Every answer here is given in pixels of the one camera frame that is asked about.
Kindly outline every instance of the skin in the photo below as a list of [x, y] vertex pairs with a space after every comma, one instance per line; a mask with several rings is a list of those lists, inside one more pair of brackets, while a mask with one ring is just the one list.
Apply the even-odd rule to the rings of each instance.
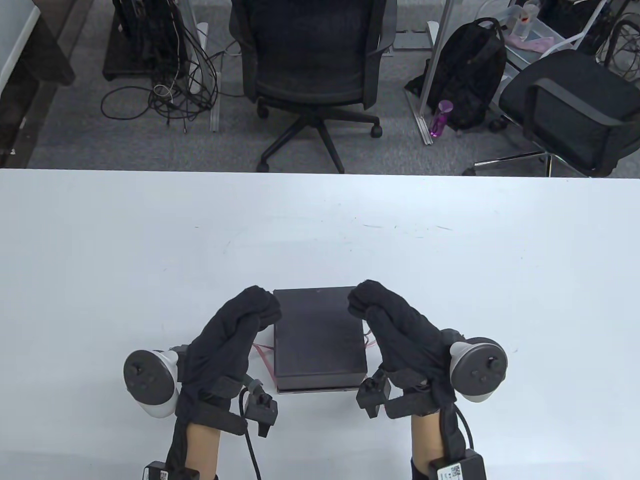
[[[411, 417], [411, 440], [413, 464], [420, 473], [427, 475], [429, 462], [444, 456], [440, 414]], [[185, 466], [199, 471], [202, 480], [214, 480], [218, 468], [220, 430], [190, 424], [187, 427], [187, 441], [189, 447]]]

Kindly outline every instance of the gray carpet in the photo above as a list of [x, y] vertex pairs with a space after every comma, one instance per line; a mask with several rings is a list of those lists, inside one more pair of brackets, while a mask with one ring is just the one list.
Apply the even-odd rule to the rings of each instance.
[[[230, 8], [196, 6], [198, 21], [209, 22], [209, 45], [214, 52], [232, 39], [227, 23]], [[94, 0], [72, 56], [77, 79], [60, 88], [40, 131], [30, 168], [98, 170], [177, 170], [207, 172], [253, 172], [260, 153], [293, 121], [290, 114], [271, 110], [267, 120], [257, 117], [247, 99], [221, 97], [220, 131], [208, 130], [208, 115], [169, 127], [154, 112], [130, 122], [109, 120], [100, 113], [101, 98], [113, 88], [145, 82], [102, 77], [102, 63], [113, 15], [111, 0]], [[423, 145], [403, 91], [407, 80], [424, 68], [424, 54], [399, 53], [384, 57], [378, 102], [369, 112], [380, 116], [384, 135], [369, 136], [369, 127], [330, 122], [328, 128], [348, 173], [459, 175], [473, 161], [534, 150], [520, 131], [510, 127], [500, 134], [486, 128], [456, 134], [448, 129], [432, 147]], [[238, 57], [225, 56], [221, 89], [241, 92]], [[105, 110], [114, 116], [139, 113], [147, 94], [119, 92], [109, 98]], [[270, 160], [272, 172], [333, 173], [335, 168], [314, 130], [307, 129]], [[543, 175], [537, 161], [511, 164], [487, 175]], [[558, 168], [558, 176], [572, 176]], [[640, 177], [640, 156], [623, 161], [614, 177]]]

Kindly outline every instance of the sticker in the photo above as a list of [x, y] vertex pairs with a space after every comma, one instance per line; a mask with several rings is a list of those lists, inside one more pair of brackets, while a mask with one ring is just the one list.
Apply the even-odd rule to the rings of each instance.
[[438, 480], [462, 480], [462, 468], [459, 463], [438, 470]]

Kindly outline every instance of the purple water bottle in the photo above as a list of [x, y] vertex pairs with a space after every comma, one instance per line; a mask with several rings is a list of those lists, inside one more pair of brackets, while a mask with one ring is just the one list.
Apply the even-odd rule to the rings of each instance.
[[449, 113], [451, 113], [452, 110], [453, 103], [448, 100], [441, 100], [440, 103], [438, 103], [438, 109], [436, 110], [435, 115], [433, 115], [431, 127], [429, 127], [429, 133], [432, 137], [438, 138], [442, 135], [444, 127], [447, 125]]

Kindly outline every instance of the chair base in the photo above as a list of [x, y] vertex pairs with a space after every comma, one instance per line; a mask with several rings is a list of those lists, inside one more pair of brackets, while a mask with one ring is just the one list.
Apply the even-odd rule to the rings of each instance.
[[267, 148], [262, 155], [260, 156], [260, 163], [256, 167], [256, 172], [268, 172], [269, 171], [269, 163], [267, 160], [271, 157], [275, 152], [280, 150], [280, 148], [285, 145], [289, 140], [294, 138], [298, 133], [302, 131], [305, 127], [313, 127], [320, 134], [320, 138], [327, 149], [329, 151], [329, 155], [331, 156], [331, 160], [335, 165], [336, 169], [339, 173], [344, 173], [344, 165], [340, 160], [340, 155], [338, 155], [337, 150], [335, 149], [335, 145], [331, 140], [331, 136], [329, 135], [328, 130], [326, 129], [326, 125], [324, 124], [325, 120], [342, 120], [344, 122], [359, 122], [363, 124], [373, 124], [371, 127], [371, 136], [373, 138], [380, 138], [382, 136], [382, 127], [380, 127], [380, 118], [374, 115], [367, 115], [365, 113], [351, 112], [346, 110], [340, 110], [332, 107], [311, 107], [311, 106], [300, 106], [295, 104], [289, 104], [286, 102], [280, 102], [278, 100], [272, 99], [259, 99], [257, 112], [260, 118], [267, 118], [269, 116], [269, 110], [267, 107], [277, 108], [279, 110], [289, 111], [292, 113], [297, 113], [299, 115], [298, 119], [288, 128], [286, 129], [277, 139], [274, 141], [269, 148]]
[[540, 161], [544, 161], [545, 163], [545, 176], [551, 177], [553, 174], [553, 167], [555, 161], [562, 161], [562, 159], [554, 154], [550, 154], [544, 151], [537, 152], [529, 152], [526, 154], [513, 155], [511, 157], [502, 157], [496, 158], [494, 160], [484, 160], [481, 162], [475, 162], [473, 167], [467, 168], [462, 175], [465, 177], [474, 177], [476, 176], [476, 170], [478, 168], [491, 168], [498, 164], [513, 162], [516, 160], [531, 160], [531, 159], [539, 159]]

